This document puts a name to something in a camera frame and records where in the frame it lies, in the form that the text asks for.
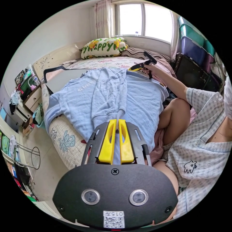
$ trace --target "label sticker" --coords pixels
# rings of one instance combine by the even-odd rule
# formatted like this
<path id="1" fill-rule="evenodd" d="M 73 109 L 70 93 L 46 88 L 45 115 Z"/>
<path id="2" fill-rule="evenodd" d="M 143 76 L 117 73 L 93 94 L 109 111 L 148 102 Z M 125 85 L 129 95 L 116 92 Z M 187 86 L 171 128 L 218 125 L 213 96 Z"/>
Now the label sticker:
<path id="1" fill-rule="evenodd" d="M 104 228 L 123 229 L 125 228 L 123 211 L 103 211 Z"/>

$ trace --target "tile floor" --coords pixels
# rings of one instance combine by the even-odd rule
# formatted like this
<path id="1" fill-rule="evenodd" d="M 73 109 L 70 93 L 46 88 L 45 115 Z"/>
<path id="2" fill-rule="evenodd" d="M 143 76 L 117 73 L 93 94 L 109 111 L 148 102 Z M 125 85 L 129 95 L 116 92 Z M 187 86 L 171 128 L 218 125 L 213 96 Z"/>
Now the tile floor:
<path id="1" fill-rule="evenodd" d="M 64 165 L 55 147 L 53 146 L 50 137 L 44 129 L 37 128 L 35 126 L 33 131 L 28 136 L 23 138 L 23 145 L 30 149 L 33 149 L 33 147 L 38 147 L 40 151 L 39 169 L 35 170 L 30 168 L 33 177 L 33 184 L 31 187 L 33 193 L 37 196 L 39 201 L 45 201 L 52 210 L 60 215 L 52 201 L 52 197 L 58 181 L 68 171 L 67 167 Z M 39 156 L 33 155 L 31 161 L 31 154 L 29 152 L 24 153 L 26 162 L 28 162 L 30 165 L 32 165 L 32 162 L 34 166 L 39 164 Z M 69 222 L 64 218 L 61 220 L 71 224 L 81 225 L 79 223 Z"/>

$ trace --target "bed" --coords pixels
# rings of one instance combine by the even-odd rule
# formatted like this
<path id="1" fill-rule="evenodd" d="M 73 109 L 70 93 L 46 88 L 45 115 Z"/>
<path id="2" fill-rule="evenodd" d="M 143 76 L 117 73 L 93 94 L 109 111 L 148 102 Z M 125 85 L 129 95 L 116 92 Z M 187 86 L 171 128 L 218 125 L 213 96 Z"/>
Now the bed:
<path id="1" fill-rule="evenodd" d="M 38 78 L 41 80 L 43 110 L 46 112 L 49 104 L 49 91 L 45 82 L 55 77 L 62 69 L 49 72 L 44 77 L 44 70 L 63 65 L 66 69 L 98 69 L 98 68 L 129 68 L 136 63 L 141 63 L 139 58 L 125 56 L 101 57 L 92 59 L 81 59 L 82 48 L 86 42 L 80 42 L 57 49 L 48 55 L 42 57 L 33 64 Z M 155 57 L 165 61 L 167 64 L 170 58 L 164 54 L 156 53 Z M 53 119 L 49 126 L 51 140 L 66 167 L 71 170 L 81 164 L 83 153 L 86 147 L 86 141 L 73 128 L 71 123 L 64 115 Z"/>

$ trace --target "headboard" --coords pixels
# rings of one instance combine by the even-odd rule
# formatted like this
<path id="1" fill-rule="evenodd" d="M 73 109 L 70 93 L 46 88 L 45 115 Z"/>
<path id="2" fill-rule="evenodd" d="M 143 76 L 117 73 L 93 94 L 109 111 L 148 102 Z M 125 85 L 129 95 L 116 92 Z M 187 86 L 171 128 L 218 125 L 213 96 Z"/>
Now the headboard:
<path id="1" fill-rule="evenodd" d="M 84 47 L 89 41 L 82 41 L 66 45 L 58 48 L 43 56 L 33 64 L 34 70 L 39 80 L 44 76 L 44 70 L 47 68 L 54 68 L 61 65 L 63 62 L 69 60 L 77 60 L 81 58 L 80 48 Z"/>

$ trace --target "window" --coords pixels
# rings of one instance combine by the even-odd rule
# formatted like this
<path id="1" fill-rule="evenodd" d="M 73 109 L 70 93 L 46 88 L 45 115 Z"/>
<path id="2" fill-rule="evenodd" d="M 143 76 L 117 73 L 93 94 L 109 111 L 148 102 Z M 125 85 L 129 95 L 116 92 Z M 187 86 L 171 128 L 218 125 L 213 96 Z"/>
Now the window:
<path id="1" fill-rule="evenodd" d="M 171 42 L 170 10 L 154 4 L 116 5 L 116 34 L 138 34 Z"/>

